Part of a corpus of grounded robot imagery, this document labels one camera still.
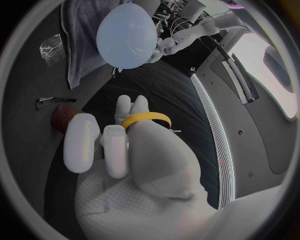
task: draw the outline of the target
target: small black object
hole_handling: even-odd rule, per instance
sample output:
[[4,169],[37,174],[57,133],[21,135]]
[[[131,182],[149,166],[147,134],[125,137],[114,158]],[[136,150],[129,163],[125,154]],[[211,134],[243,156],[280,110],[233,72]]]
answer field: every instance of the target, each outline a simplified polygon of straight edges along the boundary
[[53,97],[53,96],[43,97],[43,98],[35,100],[35,108],[43,109],[43,108],[49,107],[56,103],[64,103],[64,102],[76,103],[76,101],[77,101],[77,99],[74,99],[74,98],[65,99],[65,98]]

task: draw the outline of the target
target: black cable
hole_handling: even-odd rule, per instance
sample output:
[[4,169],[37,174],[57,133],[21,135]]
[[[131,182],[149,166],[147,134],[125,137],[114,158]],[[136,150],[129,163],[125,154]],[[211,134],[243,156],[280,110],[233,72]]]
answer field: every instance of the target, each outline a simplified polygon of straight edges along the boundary
[[218,58],[213,54],[213,51],[212,51],[208,46],[206,46],[206,45],[201,41],[200,38],[198,38],[198,39],[199,39],[199,41],[203,44],[203,46],[206,47],[206,48],[211,52],[211,54],[214,56],[215,59],[219,60],[220,62],[223,62],[223,61],[225,60],[225,59],[224,59],[224,60],[218,59]]

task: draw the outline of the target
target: yellow rubber band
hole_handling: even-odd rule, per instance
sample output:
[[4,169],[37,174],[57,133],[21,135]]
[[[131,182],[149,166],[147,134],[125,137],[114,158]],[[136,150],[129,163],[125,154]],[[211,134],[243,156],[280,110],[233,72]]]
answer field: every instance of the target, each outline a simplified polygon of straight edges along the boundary
[[169,123],[170,127],[172,125],[171,119],[168,116],[158,112],[143,112],[130,115],[129,117],[126,117],[124,119],[121,125],[126,130],[130,125],[135,124],[139,121],[153,119],[164,120]]

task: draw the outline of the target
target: gray cloth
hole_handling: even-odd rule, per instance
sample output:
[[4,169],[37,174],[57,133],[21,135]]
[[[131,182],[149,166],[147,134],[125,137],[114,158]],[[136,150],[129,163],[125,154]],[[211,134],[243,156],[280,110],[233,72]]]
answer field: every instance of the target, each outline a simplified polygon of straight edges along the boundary
[[[80,79],[106,62],[100,56],[96,35],[100,23],[107,14],[128,0],[66,0],[61,5],[61,26],[67,36],[68,82],[71,89]],[[134,0],[153,16],[160,5],[159,0]]]

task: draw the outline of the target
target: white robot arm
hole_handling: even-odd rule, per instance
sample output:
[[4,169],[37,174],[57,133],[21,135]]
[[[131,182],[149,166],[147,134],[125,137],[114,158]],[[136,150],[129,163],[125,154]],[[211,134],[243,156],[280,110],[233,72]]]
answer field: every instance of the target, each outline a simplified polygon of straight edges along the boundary
[[176,32],[171,37],[157,41],[155,49],[149,63],[155,63],[162,56],[175,54],[178,51],[190,46],[196,39],[202,36],[210,36],[224,29],[245,27],[234,13],[224,14],[215,18],[206,17],[196,26]]

